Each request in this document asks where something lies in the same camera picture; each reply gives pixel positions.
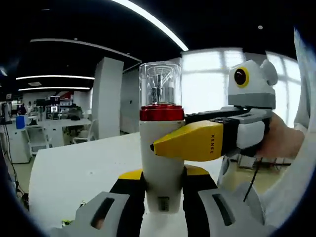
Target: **white table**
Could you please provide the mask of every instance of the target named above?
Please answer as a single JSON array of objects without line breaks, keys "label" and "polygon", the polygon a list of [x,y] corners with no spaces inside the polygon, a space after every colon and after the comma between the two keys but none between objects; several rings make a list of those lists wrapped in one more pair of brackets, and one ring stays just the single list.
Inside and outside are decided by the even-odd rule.
[{"label": "white table", "polygon": [[[10,139],[10,154],[14,164],[30,162],[31,154],[28,146],[28,138],[25,130],[16,129],[14,123],[6,125]],[[0,126],[0,136],[3,151],[7,151],[7,137],[4,131],[4,125]]]},{"label": "white table", "polygon": [[38,125],[43,126],[53,147],[64,146],[63,127],[89,125],[91,121],[87,118],[80,120],[59,119],[59,120],[43,120],[38,122]]},{"label": "white table", "polygon": [[[139,133],[40,150],[29,186],[30,214],[46,231],[61,227],[61,220],[73,220],[82,200],[90,201],[109,191],[118,176],[141,167]],[[222,160],[188,162],[209,171],[216,182]],[[185,237],[183,209],[174,215],[145,215],[143,237]]]}]

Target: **yellow band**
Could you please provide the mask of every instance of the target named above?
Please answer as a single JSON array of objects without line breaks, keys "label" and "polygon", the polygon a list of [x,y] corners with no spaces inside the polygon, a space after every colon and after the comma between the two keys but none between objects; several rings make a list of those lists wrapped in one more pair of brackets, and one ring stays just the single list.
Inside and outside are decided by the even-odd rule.
[{"label": "yellow band", "polygon": [[134,171],[126,172],[122,175],[120,175],[118,178],[119,179],[134,179],[134,180],[139,180],[140,177],[142,176],[142,169],[137,169]]},{"label": "yellow band", "polygon": [[187,175],[205,175],[209,174],[205,169],[193,165],[185,165],[187,169]]}]

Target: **white cabinet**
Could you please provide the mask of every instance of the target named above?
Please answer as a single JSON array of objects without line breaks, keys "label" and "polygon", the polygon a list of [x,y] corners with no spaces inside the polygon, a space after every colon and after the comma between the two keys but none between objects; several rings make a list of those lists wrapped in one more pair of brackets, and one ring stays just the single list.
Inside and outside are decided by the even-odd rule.
[{"label": "white cabinet", "polygon": [[10,153],[14,164],[30,162],[30,150],[26,131],[8,129],[10,138]]},{"label": "white cabinet", "polygon": [[45,132],[50,139],[50,144],[53,147],[62,147],[65,145],[63,136],[63,127],[60,126],[47,126]]}]

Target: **white sleeve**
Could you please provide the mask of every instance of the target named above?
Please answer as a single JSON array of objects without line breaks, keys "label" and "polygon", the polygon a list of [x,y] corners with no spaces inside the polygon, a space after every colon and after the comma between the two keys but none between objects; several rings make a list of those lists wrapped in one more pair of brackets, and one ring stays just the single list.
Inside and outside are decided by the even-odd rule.
[{"label": "white sleeve", "polygon": [[316,64],[315,56],[295,31],[295,48],[301,72],[301,98],[299,109],[294,121],[296,129],[305,133],[305,140],[293,163],[282,177],[272,185],[260,201],[264,211],[266,225],[281,226],[292,214],[303,196],[316,165],[315,100]]}]

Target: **blue container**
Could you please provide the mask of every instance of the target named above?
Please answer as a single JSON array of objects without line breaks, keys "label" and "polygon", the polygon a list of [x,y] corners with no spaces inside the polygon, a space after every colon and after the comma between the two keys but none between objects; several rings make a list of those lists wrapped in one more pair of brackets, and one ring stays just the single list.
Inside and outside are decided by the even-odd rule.
[{"label": "blue container", "polygon": [[24,116],[17,116],[15,120],[16,129],[23,129],[25,127]]}]

